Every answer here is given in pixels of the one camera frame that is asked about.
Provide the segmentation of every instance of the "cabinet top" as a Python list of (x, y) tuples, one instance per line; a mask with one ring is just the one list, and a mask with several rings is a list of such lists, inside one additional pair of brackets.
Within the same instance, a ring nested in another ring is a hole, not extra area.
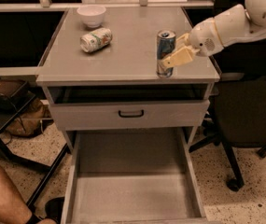
[(157, 70), (157, 33), (175, 31), (176, 37), (191, 26), (181, 7), (109, 7), (103, 27), (113, 34), (110, 45), (86, 53), (80, 38), (86, 28), (74, 8), (64, 16), (63, 24), (38, 71), (39, 85), (87, 83), (202, 83), (219, 80), (207, 57), (174, 68), (169, 78), (159, 78)]

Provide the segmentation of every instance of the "drawer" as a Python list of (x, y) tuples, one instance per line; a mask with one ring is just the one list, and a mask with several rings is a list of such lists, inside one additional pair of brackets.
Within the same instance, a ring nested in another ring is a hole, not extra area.
[(94, 130), (200, 126), (209, 101), (52, 105), (58, 129)]
[(62, 223), (135, 221), (207, 223), (182, 129), (78, 133)]

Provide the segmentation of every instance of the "black chair backrest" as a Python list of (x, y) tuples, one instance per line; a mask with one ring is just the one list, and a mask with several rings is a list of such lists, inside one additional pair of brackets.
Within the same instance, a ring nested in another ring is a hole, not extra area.
[[(245, 0), (215, 0), (217, 15)], [(214, 55), (222, 72), (242, 72), (248, 77), (266, 76), (266, 39), (251, 43), (238, 43)]]

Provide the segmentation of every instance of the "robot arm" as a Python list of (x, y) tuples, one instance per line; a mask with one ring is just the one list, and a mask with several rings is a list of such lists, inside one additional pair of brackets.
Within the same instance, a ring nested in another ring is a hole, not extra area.
[(214, 18), (197, 24), (189, 34), (180, 36), (176, 49), (162, 60), (169, 68), (189, 63), (195, 55), (211, 56), (234, 43), (266, 38), (266, 0), (245, 0)]

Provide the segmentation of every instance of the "terrazzo floor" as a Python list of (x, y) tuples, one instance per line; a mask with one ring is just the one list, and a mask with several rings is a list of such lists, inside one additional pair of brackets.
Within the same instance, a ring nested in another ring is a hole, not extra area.
[[(2, 138), (9, 140), (5, 134)], [(62, 134), (53, 123), (36, 138), (13, 137), (8, 146), (18, 155), (50, 165), (64, 144)], [(245, 180), (245, 186), (238, 192), (230, 191), (225, 185), (227, 177), (232, 176), (232, 170), (222, 147), (210, 145), (191, 154), (208, 220), (218, 220), (223, 224), (266, 224), (266, 158), (261, 160), (255, 152), (255, 149), (235, 149)], [(36, 201), (38, 216), (45, 215), (47, 200), (64, 196), (70, 161), (71, 155), (66, 154)], [(0, 160), (0, 164), (24, 200), (28, 200), (43, 175), (7, 161)]]

